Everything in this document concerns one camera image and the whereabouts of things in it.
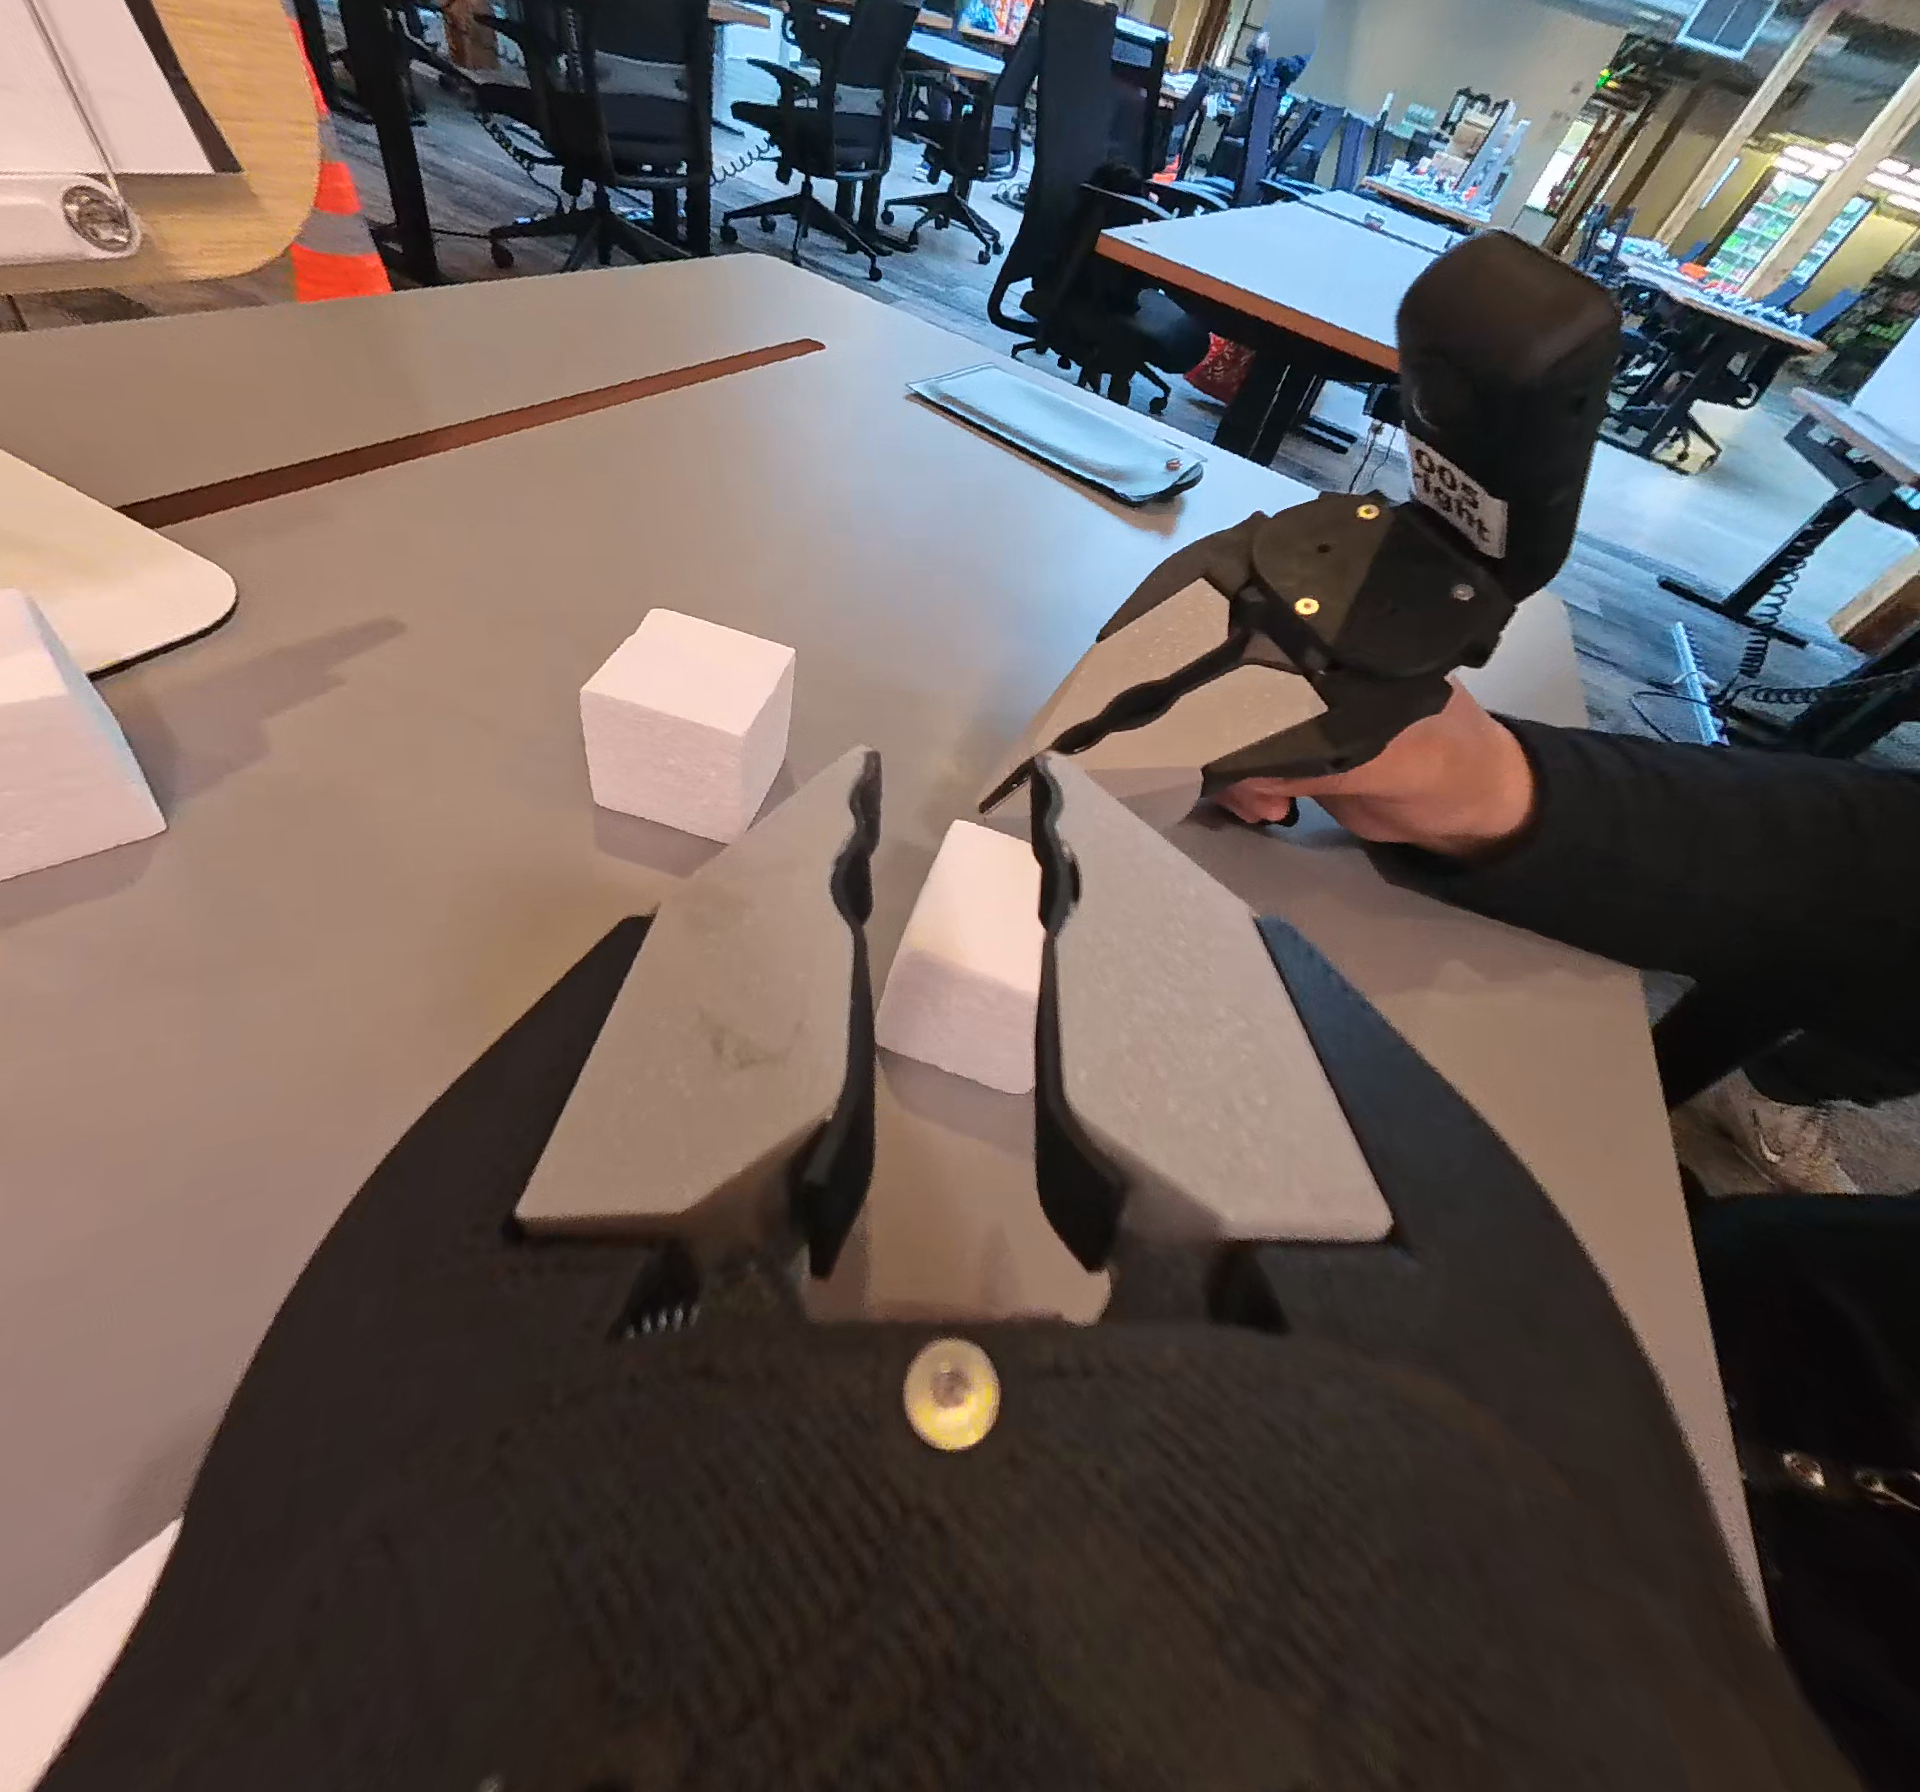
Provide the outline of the white power strip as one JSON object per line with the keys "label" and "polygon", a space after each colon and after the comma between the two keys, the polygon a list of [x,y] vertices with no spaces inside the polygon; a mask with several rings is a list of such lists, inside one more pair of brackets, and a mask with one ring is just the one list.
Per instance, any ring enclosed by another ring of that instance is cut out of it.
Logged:
{"label": "white power strip", "polygon": [[1666,694],[1678,708],[1677,737],[1701,745],[1725,745],[1725,727],[1715,704],[1715,688],[1707,681],[1694,650],[1692,631],[1685,622],[1667,625],[1673,674]]}

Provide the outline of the white foam cube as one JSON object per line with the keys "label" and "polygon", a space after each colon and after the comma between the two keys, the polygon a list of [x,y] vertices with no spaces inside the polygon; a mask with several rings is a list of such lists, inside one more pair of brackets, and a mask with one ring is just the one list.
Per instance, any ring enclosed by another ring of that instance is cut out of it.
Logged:
{"label": "white foam cube", "polygon": [[791,645],[651,609],[580,691],[593,800],[735,842],[785,762],[795,672]]}
{"label": "white foam cube", "polygon": [[1027,844],[951,822],[888,973],[877,1045],[985,1088],[1030,1091],[1038,896],[1041,867]]}
{"label": "white foam cube", "polygon": [[58,631],[1,592],[1,878],[61,867],[167,828],[128,738]]}

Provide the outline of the person's right hand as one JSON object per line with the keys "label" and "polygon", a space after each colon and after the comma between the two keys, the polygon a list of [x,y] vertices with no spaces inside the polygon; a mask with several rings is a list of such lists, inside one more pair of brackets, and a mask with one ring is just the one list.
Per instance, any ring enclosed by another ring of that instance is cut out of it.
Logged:
{"label": "person's right hand", "polygon": [[1371,844],[1475,859],[1534,817],[1538,779],[1517,734],[1455,680],[1443,708],[1358,767],[1312,779],[1243,779],[1211,802],[1243,824],[1282,824],[1310,799]]}

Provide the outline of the black office chair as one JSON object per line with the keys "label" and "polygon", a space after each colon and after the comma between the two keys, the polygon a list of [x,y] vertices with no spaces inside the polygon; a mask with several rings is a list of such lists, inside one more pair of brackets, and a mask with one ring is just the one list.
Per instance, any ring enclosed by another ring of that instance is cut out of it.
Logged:
{"label": "black office chair", "polygon": [[1038,12],[1027,15],[1015,43],[990,74],[982,72],[982,55],[973,69],[953,59],[953,41],[940,41],[928,33],[909,39],[902,81],[927,99],[927,115],[909,126],[909,135],[923,141],[935,187],[882,203],[883,225],[896,225],[897,212],[916,212],[906,234],[896,240],[897,248],[914,250],[927,225],[941,234],[958,227],[979,243],[981,267],[1002,256],[1002,236],[973,211],[971,199],[973,187],[982,181],[1010,180],[1022,160],[1023,103],[1036,82],[1038,45]]}
{"label": "black office chair", "polygon": [[710,0],[522,0],[496,22],[521,51],[524,82],[476,87],[497,141],[524,128],[533,162],[562,173],[546,216],[486,234],[496,269],[512,248],[565,240],[564,269],[704,257],[713,250]]}
{"label": "black office chair", "polygon": [[1099,250],[1108,232],[1163,218],[1148,184],[1165,154],[1166,41],[1100,0],[1041,0],[1030,29],[1030,173],[986,315],[1017,350],[1051,354],[1082,388],[1127,407],[1137,379],[1158,381],[1208,348],[1199,319]]}
{"label": "black office chair", "polygon": [[833,236],[865,257],[873,282],[882,278],[882,257],[906,250],[877,232],[877,203],[894,159],[902,63],[923,5],[925,0],[855,0],[847,22],[827,29],[814,77],[753,59],[777,81],[780,97],[733,100],[733,121],[766,135],[778,178],[797,180],[799,189],[722,215],[722,243],[738,242],[738,221],[773,229],[777,221],[793,218],[791,261],[801,259],[810,234]]}

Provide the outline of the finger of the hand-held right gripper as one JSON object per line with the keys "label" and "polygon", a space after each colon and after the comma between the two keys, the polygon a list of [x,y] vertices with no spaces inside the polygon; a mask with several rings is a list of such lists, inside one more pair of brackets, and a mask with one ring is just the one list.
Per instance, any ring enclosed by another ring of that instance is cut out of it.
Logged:
{"label": "finger of the hand-held right gripper", "polygon": [[1187,689],[1166,696],[1163,689],[1169,681],[1182,674],[1191,663],[1225,645],[1229,631],[1229,601],[1210,583],[1195,580],[1179,589],[1161,605],[1150,605],[1139,617],[1117,627],[1110,635],[1095,640],[1087,650],[1106,645],[1110,659],[1118,659],[1125,669],[1137,660],[1143,663],[1143,674],[1117,691],[1112,699],[1099,708],[1066,732],[1048,750],[1058,754],[1078,754],[1092,750],[1103,738],[1146,724],[1166,713],[1179,696],[1220,677],[1226,671],[1243,666],[1238,657],[1231,657],[1221,671],[1205,677]]}
{"label": "finger of the hand-held right gripper", "polygon": [[[1054,745],[1069,724],[1142,674],[1142,660],[1125,669],[1106,645],[1087,650],[1022,728],[1003,777],[1013,777],[1035,751]],[[1071,760],[1139,819],[1187,819],[1202,799],[1204,767],[1324,713],[1324,699],[1304,677],[1252,663],[1179,696],[1158,718],[1108,734]]]}

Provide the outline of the wood-edged display board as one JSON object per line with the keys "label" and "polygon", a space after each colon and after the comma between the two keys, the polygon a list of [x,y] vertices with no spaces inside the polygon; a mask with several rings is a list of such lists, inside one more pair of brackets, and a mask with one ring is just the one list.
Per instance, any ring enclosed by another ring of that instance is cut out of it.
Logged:
{"label": "wood-edged display board", "polygon": [[252,272],[318,175],[281,0],[1,0],[3,292]]}

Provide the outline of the person's dark clothing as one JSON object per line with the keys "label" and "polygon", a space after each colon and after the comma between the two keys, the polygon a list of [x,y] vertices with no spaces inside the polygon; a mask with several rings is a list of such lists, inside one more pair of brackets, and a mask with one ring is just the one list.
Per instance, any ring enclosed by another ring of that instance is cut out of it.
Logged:
{"label": "person's dark clothing", "polygon": [[1916,1194],[1788,1182],[1767,1130],[1916,1099],[1916,1042],[1856,1047],[1687,990],[1655,1023],[1669,1104],[1748,1101],[1772,1186],[1690,1215],[1763,1597],[1782,1655],[1869,1788],[1917,1779]]}

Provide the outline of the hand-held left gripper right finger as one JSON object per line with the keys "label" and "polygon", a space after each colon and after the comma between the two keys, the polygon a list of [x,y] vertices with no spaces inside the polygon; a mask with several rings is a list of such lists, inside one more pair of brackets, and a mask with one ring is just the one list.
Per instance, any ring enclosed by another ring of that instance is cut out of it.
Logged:
{"label": "hand-held left gripper right finger", "polygon": [[1257,916],[1058,754],[1041,868],[1035,1176],[1069,1256],[1373,1244],[1393,1219]]}

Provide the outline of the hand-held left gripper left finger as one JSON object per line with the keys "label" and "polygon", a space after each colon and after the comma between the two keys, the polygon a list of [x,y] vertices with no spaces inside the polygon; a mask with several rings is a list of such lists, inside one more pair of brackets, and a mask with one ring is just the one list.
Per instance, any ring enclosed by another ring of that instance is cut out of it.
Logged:
{"label": "hand-held left gripper left finger", "polygon": [[849,750],[660,901],[518,1228],[831,1275],[876,1157],[882,785],[879,754]]}

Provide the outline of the person's right forearm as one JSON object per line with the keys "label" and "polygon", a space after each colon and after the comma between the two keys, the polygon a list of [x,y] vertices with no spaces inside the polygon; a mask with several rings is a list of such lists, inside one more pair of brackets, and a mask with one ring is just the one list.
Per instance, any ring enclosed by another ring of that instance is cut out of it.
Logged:
{"label": "person's right forearm", "polygon": [[1524,829],[1475,859],[1387,846],[1387,878],[1685,979],[1763,1047],[1810,1036],[1916,1077],[1916,771],[1509,728],[1536,782]]}

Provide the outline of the orange traffic cone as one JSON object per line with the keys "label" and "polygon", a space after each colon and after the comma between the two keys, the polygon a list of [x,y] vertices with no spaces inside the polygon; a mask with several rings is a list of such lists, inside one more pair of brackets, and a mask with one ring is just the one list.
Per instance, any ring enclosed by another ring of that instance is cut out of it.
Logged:
{"label": "orange traffic cone", "polygon": [[372,240],[372,225],[366,218],[353,173],[342,157],[333,113],[320,91],[298,21],[288,18],[287,22],[316,100],[320,139],[313,203],[287,248],[292,298],[299,303],[320,303],[387,292],[393,290],[393,278]]}

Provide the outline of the grey-topped office desk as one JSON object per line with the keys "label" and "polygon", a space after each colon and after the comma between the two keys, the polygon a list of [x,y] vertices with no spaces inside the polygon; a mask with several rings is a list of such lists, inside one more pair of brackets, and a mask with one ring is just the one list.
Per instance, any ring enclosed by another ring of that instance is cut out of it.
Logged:
{"label": "grey-topped office desk", "polygon": [[1661,576],[1659,589],[1765,643],[1805,650],[1810,640],[1783,615],[1812,556],[1856,516],[1917,536],[1916,353],[1895,348],[1849,402],[1797,388],[1791,407],[1788,448],[1828,485],[1825,500],[1732,589],[1715,594],[1682,576]]}
{"label": "grey-topped office desk", "polygon": [[1251,348],[1215,429],[1248,460],[1271,460],[1325,384],[1395,379],[1399,303],[1441,256],[1304,203],[1139,221],[1103,232],[1095,251]]}

